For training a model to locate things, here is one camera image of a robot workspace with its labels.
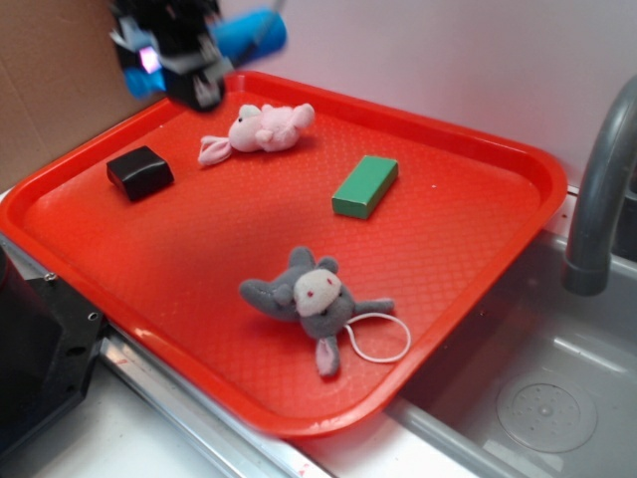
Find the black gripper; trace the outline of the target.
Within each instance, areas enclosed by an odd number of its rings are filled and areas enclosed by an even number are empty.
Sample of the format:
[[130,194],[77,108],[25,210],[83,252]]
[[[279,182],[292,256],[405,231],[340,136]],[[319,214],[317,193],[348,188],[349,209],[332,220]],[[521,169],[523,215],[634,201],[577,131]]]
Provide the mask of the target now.
[[[162,90],[199,113],[221,103],[231,64],[209,30],[221,18],[216,1],[112,1],[109,10],[110,37],[134,96]],[[151,80],[161,80],[162,86],[150,86]]]

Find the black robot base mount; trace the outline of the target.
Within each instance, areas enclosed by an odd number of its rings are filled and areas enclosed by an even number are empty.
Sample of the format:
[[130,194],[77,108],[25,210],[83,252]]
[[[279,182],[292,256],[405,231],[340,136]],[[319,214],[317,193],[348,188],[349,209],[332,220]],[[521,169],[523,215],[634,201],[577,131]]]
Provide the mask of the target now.
[[1,253],[1,459],[88,392],[104,313],[61,278],[26,279]]

